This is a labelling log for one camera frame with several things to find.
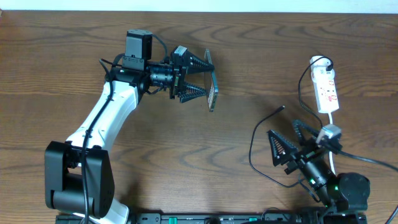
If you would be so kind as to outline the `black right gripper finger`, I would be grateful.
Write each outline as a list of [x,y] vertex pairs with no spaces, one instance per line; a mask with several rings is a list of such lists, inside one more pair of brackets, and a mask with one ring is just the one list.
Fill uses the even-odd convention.
[[[319,135],[319,131],[309,126],[299,119],[295,119],[292,123],[293,129],[298,137],[298,143],[300,145],[307,145],[309,142],[315,142]],[[305,138],[304,132],[310,134],[308,139]]]
[[293,155],[298,152],[298,148],[274,130],[269,130],[267,133],[271,145],[273,165],[284,165],[291,161]]

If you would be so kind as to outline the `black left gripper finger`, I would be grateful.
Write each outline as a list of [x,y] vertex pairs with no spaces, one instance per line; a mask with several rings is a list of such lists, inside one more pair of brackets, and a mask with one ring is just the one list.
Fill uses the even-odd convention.
[[210,72],[215,69],[214,65],[209,62],[205,62],[202,59],[198,58],[196,55],[191,52],[187,52],[187,73],[201,73],[201,72]]
[[206,90],[204,88],[185,82],[178,94],[178,97],[180,98],[180,103],[185,103],[205,95]]

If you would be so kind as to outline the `Galaxy smartphone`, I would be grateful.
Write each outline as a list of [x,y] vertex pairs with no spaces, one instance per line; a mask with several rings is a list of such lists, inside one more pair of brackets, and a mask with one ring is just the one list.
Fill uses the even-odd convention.
[[219,93],[215,69],[204,73],[204,84],[209,112],[214,112]]

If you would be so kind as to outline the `white power strip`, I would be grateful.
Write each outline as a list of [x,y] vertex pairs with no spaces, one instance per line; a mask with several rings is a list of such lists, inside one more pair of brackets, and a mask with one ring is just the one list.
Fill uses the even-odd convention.
[[319,113],[328,114],[339,109],[335,86],[335,70],[330,59],[321,55],[310,59],[311,79]]

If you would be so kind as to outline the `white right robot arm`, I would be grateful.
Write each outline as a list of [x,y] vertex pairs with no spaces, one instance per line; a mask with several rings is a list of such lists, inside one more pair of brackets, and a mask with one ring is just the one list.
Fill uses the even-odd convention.
[[285,165],[287,175],[299,170],[319,200],[336,213],[367,210],[369,179],[355,172],[336,175],[324,160],[329,152],[337,154],[342,150],[341,128],[328,124],[317,131],[301,120],[295,120],[293,128],[299,147],[274,130],[267,132],[273,164]]

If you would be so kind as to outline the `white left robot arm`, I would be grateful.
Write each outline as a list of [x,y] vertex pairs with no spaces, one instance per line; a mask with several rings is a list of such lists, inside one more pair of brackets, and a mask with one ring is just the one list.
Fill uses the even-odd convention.
[[109,153],[145,94],[168,91],[181,103],[204,96],[214,109],[218,86],[210,51],[199,58],[179,45],[154,62],[154,39],[147,30],[128,30],[124,53],[100,60],[103,91],[88,117],[66,141],[47,146],[45,203],[60,212],[57,223],[127,223],[129,208],[114,197]]

